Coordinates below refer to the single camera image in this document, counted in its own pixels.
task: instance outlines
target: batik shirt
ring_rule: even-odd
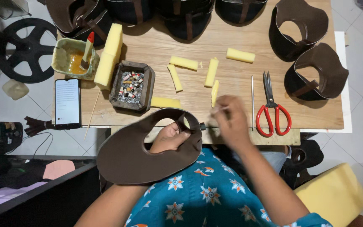
[[[276,227],[259,198],[210,149],[184,170],[151,185],[132,209],[127,227]],[[311,213],[285,227],[331,227]]]

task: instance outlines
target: black wheel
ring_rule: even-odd
[[[20,38],[16,33],[22,28],[34,26],[33,30],[26,38]],[[53,54],[54,46],[40,44],[45,31],[50,31],[57,39],[56,27],[48,21],[39,18],[26,18],[10,24],[3,30],[3,33],[23,42],[23,46],[17,46],[15,52],[7,59],[6,50],[8,42],[0,38],[0,69],[9,78],[22,83],[39,83],[54,75],[54,70],[50,66],[43,71],[39,64],[42,55]],[[32,71],[31,76],[22,75],[13,69],[22,61],[26,61]]]

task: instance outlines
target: sponge block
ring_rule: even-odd
[[[215,107],[215,103],[217,102],[218,88],[219,88],[219,81],[215,80],[214,86],[212,87],[212,91],[211,91],[212,108]]]
[[[179,99],[169,99],[169,98],[160,98],[160,97],[152,97],[151,106],[165,108],[165,107],[173,107],[181,109]]]
[[[95,75],[95,84],[101,90],[110,90],[111,79],[113,76],[115,57],[111,54],[103,52],[100,55],[100,62]]]
[[[112,24],[104,50],[100,56],[94,82],[101,90],[110,90],[114,66],[118,63],[123,46],[123,26]]]
[[[310,212],[345,227],[363,211],[363,187],[348,163],[327,170],[294,190]]]
[[[176,72],[175,65],[167,65],[167,68],[170,71],[170,75],[172,76],[173,83],[175,84],[176,92],[182,91],[183,87],[181,86],[178,73]]]
[[[253,53],[243,52],[237,49],[228,48],[226,51],[226,58],[238,61],[244,61],[253,63],[255,61],[256,55]]]
[[[212,85],[214,85],[214,79],[215,74],[217,73],[219,60],[217,59],[211,59],[209,61],[209,67],[207,72],[207,77],[205,78],[204,86],[212,88]]]
[[[193,61],[190,59],[185,59],[182,57],[176,57],[176,56],[172,56],[169,60],[169,64],[173,64],[173,65],[179,65],[182,67],[186,67],[192,70],[197,70],[199,67],[199,62],[198,61]]]

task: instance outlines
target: red scissors handle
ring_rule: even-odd
[[[280,110],[284,113],[286,120],[288,121],[288,125],[284,132],[281,132],[280,130]],[[291,116],[289,115],[288,111],[285,110],[284,107],[282,107],[280,104],[275,108],[275,131],[277,132],[277,135],[283,136],[287,134],[292,126]]]
[[[261,127],[260,127],[260,115],[263,112],[263,110],[265,113],[265,118],[267,118],[268,128],[270,131],[269,134],[263,132],[263,130],[261,130]],[[271,121],[270,114],[268,113],[268,107],[265,107],[265,105],[262,105],[259,109],[259,112],[257,113],[256,128],[257,128],[257,131],[260,133],[260,135],[262,135],[264,137],[271,137],[274,134],[273,122]]]
[[[280,110],[284,113],[284,115],[286,116],[287,121],[288,121],[288,126],[284,132],[281,132],[281,130],[280,130]],[[265,133],[260,127],[260,115],[263,111],[264,111],[265,117],[267,119],[268,128],[270,131],[269,134]],[[286,111],[284,107],[282,107],[280,104],[278,104],[278,106],[275,107],[275,131],[277,132],[277,135],[283,136],[283,135],[287,134],[291,129],[291,125],[292,125],[291,116],[289,115],[288,111]],[[274,134],[273,122],[271,121],[271,117],[268,112],[268,107],[265,107],[265,105],[262,105],[261,108],[259,109],[259,112],[257,113],[256,128],[257,128],[257,131],[260,133],[260,135],[262,135],[264,137],[271,137]]]

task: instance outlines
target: phone screen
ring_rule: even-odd
[[[55,81],[56,124],[79,123],[79,80]]]

